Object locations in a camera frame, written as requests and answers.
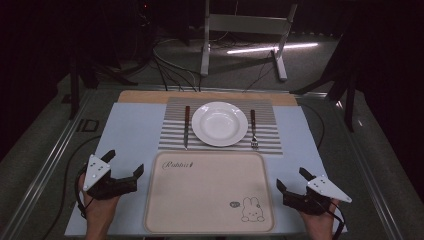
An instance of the metal rail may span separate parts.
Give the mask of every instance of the metal rail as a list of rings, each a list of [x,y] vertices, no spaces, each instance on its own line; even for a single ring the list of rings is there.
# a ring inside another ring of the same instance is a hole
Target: metal rail
[[[335,112],[337,120],[340,122],[340,124],[345,125],[344,119],[342,117],[343,109],[338,108],[336,103],[331,105],[333,106],[333,110]],[[368,161],[364,153],[362,152],[358,141],[356,140],[355,136],[348,130],[347,127],[343,129],[344,129],[345,135],[347,136],[350,142],[350,145],[352,146],[354,150],[354,153],[356,154],[354,159],[356,159],[356,164],[359,168],[359,172],[362,175],[362,178],[364,179],[364,184],[368,189],[370,198],[374,203],[374,206],[377,210],[377,214],[379,215],[381,223],[383,224],[383,227],[386,230],[388,238],[393,240],[404,239],[398,227],[398,224],[396,223],[396,220],[394,219],[392,215],[392,211],[387,205],[387,201],[383,193],[381,192],[380,187],[377,184],[377,181],[374,178],[371,168],[368,165]]]
[[[92,90],[87,90],[81,99],[81,108],[80,111],[76,114],[73,120],[69,120],[64,130],[62,131],[59,139],[52,148],[49,156],[47,157],[44,165],[41,167],[37,176],[34,178],[30,186],[28,187],[24,198],[20,202],[17,210],[13,214],[11,220],[7,224],[5,230],[2,232],[0,239],[1,240],[12,240],[18,239],[19,234],[22,231],[26,221],[28,220],[29,215],[31,214],[34,206],[36,205],[40,195],[43,193],[45,186],[47,185],[50,176],[56,169],[57,164],[59,163],[63,152],[65,151],[75,129],[78,126],[79,119],[81,114],[86,107],[92,96]]]

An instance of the table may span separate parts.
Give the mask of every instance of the table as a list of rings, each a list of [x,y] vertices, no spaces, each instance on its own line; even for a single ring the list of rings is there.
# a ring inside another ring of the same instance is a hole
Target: table
[[[304,225],[297,211],[284,206],[282,195],[278,192],[275,179],[282,180],[290,191],[303,194],[306,180],[298,174],[299,167],[304,167],[314,175],[326,175],[319,153],[308,128],[302,109],[290,94],[272,93],[186,93],[186,92],[144,92],[124,91],[115,103],[109,115],[96,155],[102,156],[115,149],[116,159],[110,162],[112,177],[127,177],[141,163],[145,173],[138,181],[139,190],[122,196],[112,223],[110,235],[150,236],[144,228],[143,216],[147,199],[152,163],[156,157],[159,133],[162,127],[166,102],[170,97],[184,98],[219,98],[230,99],[268,99],[273,104],[284,155],[264,156],[271,189],[275,227],[268,235],[283,235],[305,232]],[[85,234],[85,221],[79,210],[74,208],[66,229],[66,236]]]

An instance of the person's hand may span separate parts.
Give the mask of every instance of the person's hand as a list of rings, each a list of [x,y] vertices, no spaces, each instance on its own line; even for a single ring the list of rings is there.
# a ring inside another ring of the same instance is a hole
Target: person's hand
[[[79,189],[81,191],[84,185],[85,173],[79,178]],[[107,231],[115,216],[116,206],[119,197],[107,200],[96,200],[90,197],[85,191],[84,206],[86,206],[87,232],[86,240],[103,240],[106,239]]]
[[[330,204],[330,211],[334,213],[340,201],[333,199],[332,203]],[[320,216],[308,215],[300,211],[299,213],[305,223],[309,236],[313,240],[331,240],[333,238],[334,217],[329,213],[326,212]]]

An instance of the beige tray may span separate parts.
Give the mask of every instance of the beige tray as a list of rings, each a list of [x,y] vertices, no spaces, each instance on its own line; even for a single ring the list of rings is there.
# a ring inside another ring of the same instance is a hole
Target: beige tray
[[[145,227],[158,234],[263,233],[274,227],[263,158],[254,152],[159,153]]]

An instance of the placemat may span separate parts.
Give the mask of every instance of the placemat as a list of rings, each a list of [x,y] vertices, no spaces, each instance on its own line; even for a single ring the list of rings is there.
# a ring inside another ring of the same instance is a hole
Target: placemat
[[[238,107],[246,115],[249,128],[238,143],[227,147],[214,147],[202,142],[193,132],[191,119],[194,112],[202,105],[209,102],[227,102]],[[269,100],[247,99],[194,99],[194,98],[169,98],[163,121],[159,150],[183,150],[184,144],[184,111],[185,106],[190,106],[190,127],[188,148],[190,150],[222,150],[222,151],[254,151],[250,146],[252,128],[250,110],[256,112],[256,136],[259,140],[258,152],[261,154],[282,155],[282,147],[278,127],[275,121],[274,110]]]
[[[156,234],[271,231],[274,214],[262,156],[229,151],[159,153],[144,224]]]

